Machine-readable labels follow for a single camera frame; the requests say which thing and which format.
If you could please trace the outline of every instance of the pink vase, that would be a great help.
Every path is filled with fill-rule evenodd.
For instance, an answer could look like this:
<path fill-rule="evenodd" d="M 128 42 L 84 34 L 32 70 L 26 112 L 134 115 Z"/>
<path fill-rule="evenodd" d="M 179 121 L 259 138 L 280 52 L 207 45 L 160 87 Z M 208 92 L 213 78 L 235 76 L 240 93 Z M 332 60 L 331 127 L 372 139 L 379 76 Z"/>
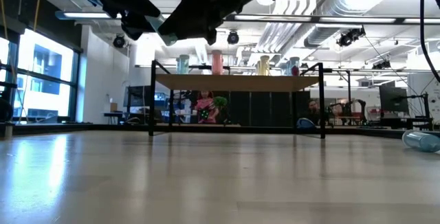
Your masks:
<path fill-rule="evenodd" d="M 223 56 L 219 50 L 212 51 L 212 74 L 223 74 Z"/>

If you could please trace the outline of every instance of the person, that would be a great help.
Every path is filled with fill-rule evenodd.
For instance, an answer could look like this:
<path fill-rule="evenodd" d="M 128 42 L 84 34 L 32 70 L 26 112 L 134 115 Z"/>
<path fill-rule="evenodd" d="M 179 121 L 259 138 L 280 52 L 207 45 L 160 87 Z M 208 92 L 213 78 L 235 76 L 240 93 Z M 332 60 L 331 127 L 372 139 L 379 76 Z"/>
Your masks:
<path fill-rule="evenodd" d="M 315 100 L 308 101 L 308 112 L 305 114 L 305 118 L 312 121 L 315 125 L 320 125 L 320 112 L 318 108 L 318 103 Z"/>
<path fill-rule="evenodd" d="M 199 113 L 199 124 L 217 123 L 216 117 L 219 114 L 219 110 L 214 105 L 214 94 L 211 91 L 199 92 L 195 110 Z M 202 111 L 207 111 L 208 116 L 202 117 Z"/>

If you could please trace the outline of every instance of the pink shirt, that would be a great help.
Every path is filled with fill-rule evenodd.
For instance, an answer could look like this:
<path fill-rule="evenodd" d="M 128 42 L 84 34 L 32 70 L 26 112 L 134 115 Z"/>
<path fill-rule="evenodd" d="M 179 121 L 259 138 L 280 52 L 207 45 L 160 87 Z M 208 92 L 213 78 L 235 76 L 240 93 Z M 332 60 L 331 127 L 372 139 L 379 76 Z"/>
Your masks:
<path fill-rule="evenodd" d="M 195 106 L 195 109 L 197 111 L 200 111 L 202 109 L 209 109 L 209 106 L 213 102 L 214 102 L 214 100 L 212 98 L 200 99 L 197 101 L 197 105 Z M 206 120 L 201 119 L 201 120 L 199 120 L 199 123 L 200 124 L 202 124 L 202 123 L 215 124 L 216 123 L 216 120 L 214 117 L 215 111 L 216 111 L 215 107 L 212 108 L 211 111 L 209 112 L 208 119 L 206 119 Z"/>

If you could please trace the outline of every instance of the glass wall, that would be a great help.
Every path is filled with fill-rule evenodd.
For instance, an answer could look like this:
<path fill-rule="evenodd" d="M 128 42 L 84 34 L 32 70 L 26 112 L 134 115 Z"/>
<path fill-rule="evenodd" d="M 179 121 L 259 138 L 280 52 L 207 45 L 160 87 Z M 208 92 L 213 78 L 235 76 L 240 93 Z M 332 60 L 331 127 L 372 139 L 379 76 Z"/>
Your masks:
<path fill-rule="evenodd" d="M 19 44 L 14 117 L 72 115 L 76 63 L 78 55 L 72 49 L 26 30 Z"/>

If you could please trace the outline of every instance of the computer screen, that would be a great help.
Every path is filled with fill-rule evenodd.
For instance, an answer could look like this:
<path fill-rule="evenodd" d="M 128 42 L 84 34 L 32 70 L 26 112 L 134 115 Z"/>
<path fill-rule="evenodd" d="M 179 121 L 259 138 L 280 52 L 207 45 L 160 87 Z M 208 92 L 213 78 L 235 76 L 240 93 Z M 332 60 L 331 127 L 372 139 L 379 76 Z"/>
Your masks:
<path fill-rule="evenodd" d="M 125 88 L 124 107 L 126 107 L 129 102 L 129 88 L 130 88 L 130 92 L 131 92 L 131 103 L 130 103 L 131 107 L 148 107 L 148 106 L 150 106 L 151 86 L 138 86 L 138 87 L 126 87 Z"/>
<path fill-rule="evenodd" d="M 399 87 L 380 86 L 380 105 L 383 111 L 398 111 L 408 113 L 408 99 L 406 89 Z"/>

